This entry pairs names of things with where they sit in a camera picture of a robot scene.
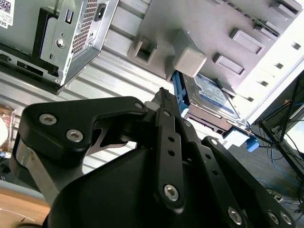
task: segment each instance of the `hard drive label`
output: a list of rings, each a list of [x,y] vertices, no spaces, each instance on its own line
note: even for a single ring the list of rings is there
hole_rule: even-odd
[[[225,97],[218,84],[200,74],[194,77],[194,81],[200,88],[199,95],[202,99],[209,101],[231,114],[235,114],[231,103]]]
[[[15,0],[0,0],[0,26],[13,25]]]
[[[2,21],[2,20],[0,20],[0,26],[1,27],[4,27],[4,28],[8,28],[8,25],[7,25],[7,23],[6,22],[4,22],[4,21]]]

